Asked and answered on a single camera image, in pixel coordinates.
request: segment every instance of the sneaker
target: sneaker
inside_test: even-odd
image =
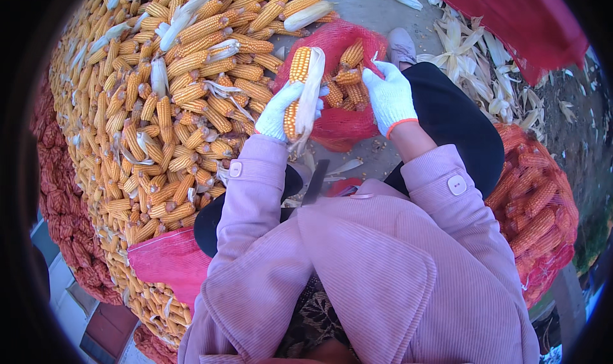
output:
[[[400,62],[408,62],[411,65],[418,63],[415,52],[415,44],[406,30],[396,27],[387,35],[389,42],[389,59],[394,66],[400,68]]]

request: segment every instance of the person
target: person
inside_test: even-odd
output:
[[[379,131],[402,162],[385,182],[281,219],[302,188],[285,108],[269,102],[194,234],[213,259],[179,363],[532,363],[539,345],[513,253],[483,198],[504,161],[479,108],[403,29],[364,70]]]

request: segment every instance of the concrete ground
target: concrete ground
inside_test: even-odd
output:
[[[443,16],[443,11],[428,4],[427,0],[419,0],[424,6],[421,11],[403,5],[396,0],[328,1],[338,3],[335,9],[345,21],[362,25],[385,36],[395,27],[403,27],[413,38],[418,53],[443,53],[443,45],[432,28],[432,23],[435,19]],[[314,32],[317,30],[317,24],[308,26],[307,29]],[[296,38],[287,35],[275,35],[270,40],[275,44],[275,50],[281,46],[286,46],[287,53]],[[331,153],[315,142],[310,143],[313,145],[315,161],[330,159],[329,171],[336,169],[350,159],[361,157],[364,161],[363,165],[341,174],[341,176],[347,178],[383,180],[386,174],[389,174],[400,161],[394,146],[383,136],[359,142],[349,154]],[[324,184],[324,190],[327,186],[329,186],[329,183]]]

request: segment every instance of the white work glove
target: white work glove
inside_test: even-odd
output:
[[[375,66],[385,76],[379,78],[371,69],[364,69],[362,80],[370,94],[377,126],[381,134],[389,139],[389,134],[398,123],[418,121],[413,107],[413,96],[408,79],[400,70],[387,62],[374,61]]]
[[[268,102],[262,115],[256,122],[257,133],[267,135],[280,141],[287,142],[287,135],[283,131],[283,116],[285,109],[296,99],[300,98],[304,83],[294,82],[285,86]],[[327,87],[322,87],[319,90],[319,96],[326,95],[329,92]],[[321,110],[324,108],[324,102],[321,99],[317,100],[315,108],[315,119],[321,118]]]

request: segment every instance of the jacket sleeve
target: jacket sleeve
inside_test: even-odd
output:
[[[236,355],[236,350],[208,314],[202,294],[195,298],[192,324],[183,335],[177,353],[178,364],[200,364],[201,355]]]
[[[217,226],[217,254],[210,276],[246,253],[251,245],[279,225],[285,185],[285,143],[254,134],[230,164],[226,200]]]
[[[523,304],[513,252],[492,210],[474,187],[456,146],[437,147],[409,161],[400,171],[411,201],[491,271],[518,304]],[[454,187],[454,193],[452,186],[459,182],[461,188],[461,181],[466,184],[465,191]]]

